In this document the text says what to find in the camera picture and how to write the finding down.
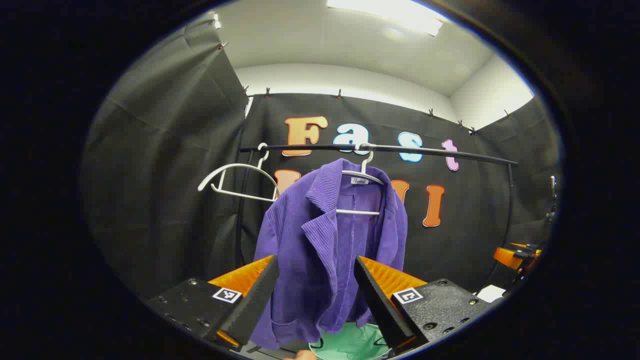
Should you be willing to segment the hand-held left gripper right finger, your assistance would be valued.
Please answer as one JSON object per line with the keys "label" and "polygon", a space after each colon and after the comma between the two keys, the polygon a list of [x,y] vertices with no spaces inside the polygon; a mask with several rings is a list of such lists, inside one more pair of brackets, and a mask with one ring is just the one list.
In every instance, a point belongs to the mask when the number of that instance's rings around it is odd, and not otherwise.
{"label": "hand-held left gripper right finger", "polygon": [[364,256],[356,257],[354,276],[395,353],[438,342],[493,308],[451,280],[426,282]]}

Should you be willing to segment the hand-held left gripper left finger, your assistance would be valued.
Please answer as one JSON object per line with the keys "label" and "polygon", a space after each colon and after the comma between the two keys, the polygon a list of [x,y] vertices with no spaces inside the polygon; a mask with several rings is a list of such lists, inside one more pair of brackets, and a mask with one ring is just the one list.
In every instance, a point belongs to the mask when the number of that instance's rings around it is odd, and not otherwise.
{"label": "hand-held left gripper left finger", "polygon": [[197,338],[240,351],[265,312],[278,276],[278,257],[268,255],[211,280],[188,278],[147,305]]}

